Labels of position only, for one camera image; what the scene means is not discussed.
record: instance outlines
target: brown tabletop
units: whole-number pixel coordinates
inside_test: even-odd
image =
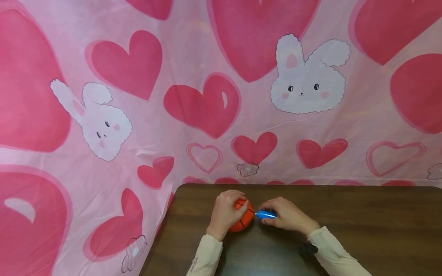
[[[442,275],[442,190],[434,187],[202,185],[178,188],[142,276],[185,275],[210,221],[216,196],[246,193],[253,208],[283,196],[325,225],[373,276]],[[301,254],[305,238],[255,221],[224,240],[217,276],[317,276]]]

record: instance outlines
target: fabric backdrop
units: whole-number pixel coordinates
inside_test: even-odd
[[[186,182],[442,187],[441,17],[0,0],[0,274],[138,275]]]

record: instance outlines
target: orange ball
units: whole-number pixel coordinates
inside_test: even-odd
[[[237,201],[235,201],[235,204],[233,206],[236,210],[238,210],[243,206],[245,202],[245,200],[238,199]],[[249,226],[254,217],[255,211],[253,210],[249,202],[248,210],[244,213],[244,216],[240,220],[238,220],[232,227],[230,227],[229,232],[239,232],[246,229],[246,227]]]

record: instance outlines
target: cream long-sleeve shirt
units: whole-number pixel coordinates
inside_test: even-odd
[[[330,276],[371,276],[325,226],[313,231],[307,239],[318,248],[315,257]],[[204,235],[187,276],[213,276],[222,248],[222,242]]]

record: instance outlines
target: white bunny face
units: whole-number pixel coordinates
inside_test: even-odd
[[[327,58],[324,52],[338,50],[341,59]],[[300,42],[294,35],[282,37],[277,46],[279,76],[273,82],[270,98],[281,111],[304,114],[330,110],[342,100],[345,78],[331,65],[346,62],[350,47],[345,42],[332,40],[316,49],[304,62]]]
[[[105,104],[112,100],[111,91],[103,84],[87,83],[83,87],[83,105],[60,80],[53,80],[50,87],[60,104],[81,125],[92,152],[105,161],[114,160],[132,132],[132,124],[123,110]]]
[[[124,112],[105,104],[88,105],[81,128],[90,149],[105,161],[117,156],[132,132],[132,125]]]

